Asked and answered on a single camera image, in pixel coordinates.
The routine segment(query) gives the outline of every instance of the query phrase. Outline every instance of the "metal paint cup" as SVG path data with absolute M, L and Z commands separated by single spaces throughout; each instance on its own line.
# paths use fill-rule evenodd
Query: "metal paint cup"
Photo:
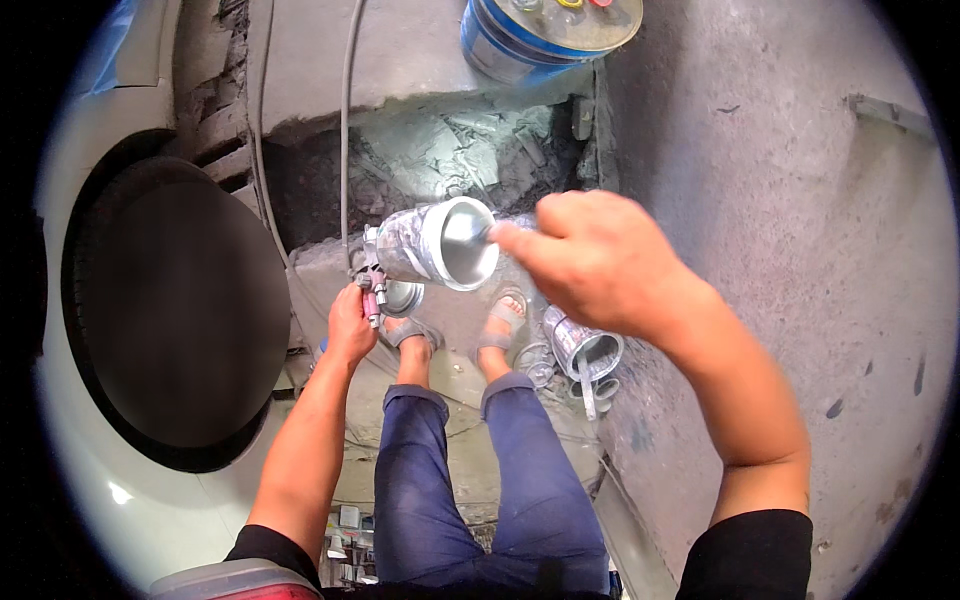
M 553 345 L 553 353 L 566 376 L 579 381 L 577 354 L 586 353 L 590 381 L 596 381 L 620 362 L 623 338 L 602 329 L 574 323 L 558 306 L 551 304 L 543 313 L 543 333 Z
M 390 279 L 469 292 L 490 278 L 500 256 L 496 245 L 474 240 L 494 223 L 485 204 L 466 196 L 401 210 L 380 226 L 376 259 Z

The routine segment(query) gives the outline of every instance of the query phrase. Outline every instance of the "sandal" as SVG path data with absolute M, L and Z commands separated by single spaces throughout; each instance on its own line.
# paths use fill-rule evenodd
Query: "sandal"
M 384 333 L 381 336 L 383 341 L 394 348 L 399 348 L 400 342 L 415 335 L 422 335 L 426 338 L 427 342 L 430 343 L 431 354 L 444 347 L 444 335 L 437 328 L 415 317 L 407 317 L 406 321 L 391 331 L 387 331 L 387 328 L 383 327 L 383 331 Z
M 505 306 L 501 300 L 504 298 L 511 298 L 516 300 L 516 302 L 522 307 L 523 315 L 518 315 L 514 309 L 509 306 Z M 493 292 L 491 304 L 490 304 L 490 314 L 503 319 L 510 326 L 510 335 L 505 335 L 502 333 L 490 333 L 489 331 L 483 330 L 480 332 L 480 337 L 477 339 L 477 345 L 473 348 L 473 351 L 470 353 L 470 360 L 473 361 L 473 364 L 476 365 L 480 353 L 480 348 L 501 348 L 503 350 L 509 350 L 511 344 L 516 338 L 516 333 L 520 331 L 520 328 L 523 327 L 523 324 L 527 322 L 527 299 L 523 295 L 523 291 L 518 285 L 510 281 L 504 281 L 501 283 L 496 290 Z

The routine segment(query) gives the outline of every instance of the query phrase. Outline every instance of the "metal lid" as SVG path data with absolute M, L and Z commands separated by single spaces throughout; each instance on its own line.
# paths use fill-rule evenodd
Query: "metal lid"
M 612 50 L 626 43 L 640 28 L 643 0 L 613 0 L 606 7 L 585 2 L 570 9 L 557 0 L 543 0 L 542 8 L 524 11 L 514 0 L 486 0 L 520 27 L 548 42 L 587 52 Z

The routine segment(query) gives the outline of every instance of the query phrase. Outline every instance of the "blue pants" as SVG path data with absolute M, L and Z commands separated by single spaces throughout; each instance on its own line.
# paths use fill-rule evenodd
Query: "blue pants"
M 383 412 L 373 541 L 381 582 L 609 592 L 600 524 L 528 377 L 503 375 L 480 408 L 500 464 L 489 555 L 453 500 L 446 403 L 421 386 L 394 385 Z

